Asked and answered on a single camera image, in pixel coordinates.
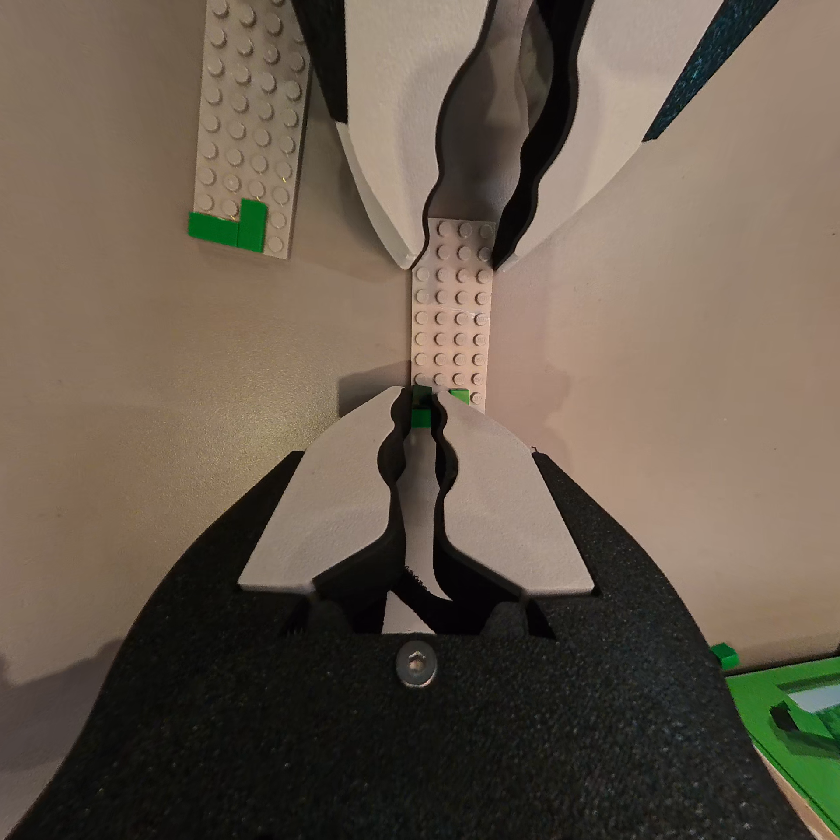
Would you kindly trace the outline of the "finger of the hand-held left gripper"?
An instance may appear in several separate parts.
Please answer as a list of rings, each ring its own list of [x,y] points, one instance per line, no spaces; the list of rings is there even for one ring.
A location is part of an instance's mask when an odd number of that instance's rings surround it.
[[[340,139],[374,231],[407,269],[425,248],[442,107],[480,45],[491,2],[350,1],[344,12]]]
[[[642,143],[721,2],[537,2],[552,72],[500,216],[495,270],[524,259]]]

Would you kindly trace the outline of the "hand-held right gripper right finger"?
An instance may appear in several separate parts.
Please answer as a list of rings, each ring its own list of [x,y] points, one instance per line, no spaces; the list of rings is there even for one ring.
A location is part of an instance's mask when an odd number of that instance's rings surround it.
[[[434,573],[451,599],[591,594],[595,584],[531,449],[440,392]]]

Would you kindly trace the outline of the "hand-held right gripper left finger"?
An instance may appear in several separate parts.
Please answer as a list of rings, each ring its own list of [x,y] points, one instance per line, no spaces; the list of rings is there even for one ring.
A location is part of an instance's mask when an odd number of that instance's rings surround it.
[[[411,393],[392,386],[346,414],[295,468],[238,583],[320,597],[384,597],[403,573],[397,481]]]

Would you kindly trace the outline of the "grey studded lego plate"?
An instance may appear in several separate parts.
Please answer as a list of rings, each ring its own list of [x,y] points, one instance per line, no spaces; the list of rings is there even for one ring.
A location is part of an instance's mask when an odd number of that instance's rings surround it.
[[[494,271],[491,222],[430,217],[428,245],[412,273],[412,385],[463,391],[483,413],[487,398]]]
[[[311,68],[291,2],[208,1],[193,212],[268,206],[263,254],[288,259]]]

